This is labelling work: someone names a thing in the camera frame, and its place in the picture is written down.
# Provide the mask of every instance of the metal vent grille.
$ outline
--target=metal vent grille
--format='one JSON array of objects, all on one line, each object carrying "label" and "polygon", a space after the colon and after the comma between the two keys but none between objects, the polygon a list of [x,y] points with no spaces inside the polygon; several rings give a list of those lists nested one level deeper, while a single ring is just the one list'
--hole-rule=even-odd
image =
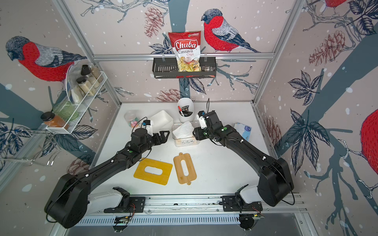
[{"label": "metal vent grille", "polygon": [[[115,215],[86,216],[76,226],[115,225]],[[135,215],[128,225],[195,225],[195,224],[240,224],[239,214],[199,215]]]}]

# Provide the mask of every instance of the chips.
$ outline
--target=chips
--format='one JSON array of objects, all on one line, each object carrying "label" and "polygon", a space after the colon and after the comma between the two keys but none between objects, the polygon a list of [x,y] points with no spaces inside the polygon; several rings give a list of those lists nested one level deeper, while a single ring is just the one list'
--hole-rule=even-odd
[{"label": "chips", "polygon": [[201,71],[201,32],[168,33],[176,55],[178,71]]}]

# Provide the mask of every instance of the white table surface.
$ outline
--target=white table surface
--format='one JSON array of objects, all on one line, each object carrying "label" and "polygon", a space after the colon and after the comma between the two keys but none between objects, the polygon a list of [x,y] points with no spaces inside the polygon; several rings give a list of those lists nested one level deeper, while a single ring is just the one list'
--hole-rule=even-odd
[{"label": "white table surface", "polygon": [[[206,109],[206,103],[194,103],[195,114]],[[123,118],[127,110],[137,110],[139,119],[151,117],[161,110],[165,110],[179,123],[177,103],[124,103],[112,126],[96,165],[113,157],[117,151],[123,149],[131,140],[132,129]],[[215,110],[223,125],[234,126],[236,122],[252,128],[249,142],[255,147],[268,153],[263,140],[256,116],[249,102],[211,102],[210,111]],[[179,184],[173,158],[179,153],[189,153],[197,173],[197,179],[191,185]],[[167,185],[155,184],[134,178],[134,172],[139,163],[122,171],[97,187],[92,193],[104,192],[113,187],[121,187],[132,195],[147,194],[233,194],[245,184],[257,184],[259,177],[241,157],[226,147],[214,145],[209,139],[202,140],[198,145],[176,147],[172,139],[172,132],[168,141],[159,146],[153,146],[150,159],[173,164]]]}]

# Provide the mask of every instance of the red marker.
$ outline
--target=red marker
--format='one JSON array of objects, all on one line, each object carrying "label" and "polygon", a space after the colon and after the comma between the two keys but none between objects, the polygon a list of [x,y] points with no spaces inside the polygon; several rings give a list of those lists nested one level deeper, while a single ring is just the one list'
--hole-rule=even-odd
[{"label": "red marker", "polygon": [[178,109],[180,110],[181,115],[182,115],[183,117],[185,117],[183,111],[181,110],[181,107],[180,107],[180,106],[177,106],[177,107],[178,107]]}]

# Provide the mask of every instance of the yellow cutting board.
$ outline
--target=yellow cutting board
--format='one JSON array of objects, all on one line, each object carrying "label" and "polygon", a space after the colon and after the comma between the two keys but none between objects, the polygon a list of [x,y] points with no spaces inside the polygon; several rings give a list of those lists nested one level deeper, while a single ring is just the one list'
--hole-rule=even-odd
[{"label": "yellow cutting board", "polygon": [[[161,169],[163,173],[161,175],[157,175],[146,172],[144,170],[146,167]],[[167,185],[172,167],[173,165],[170,163],[145,158],[139,162],[139,165],[134,173],[134,178],[146,180],[156,184]]]},{"label": "yellow cutting board", "polygon": [[[186,167],[189,172],[189,175],[187,176],[184,175],[183,167],[181,165],[182,160],[185,161]],[[191,181],[197,178],[197,174],[195,173],[193,162],[192,162],[192,159],[190,158],[189,153],[185,153],[185,154],[179,153],[178,156],[175,156],[173,158],[173,162],[175,163],[177,178],[180,184],[186,183],[187,185],[190,185]]]}]

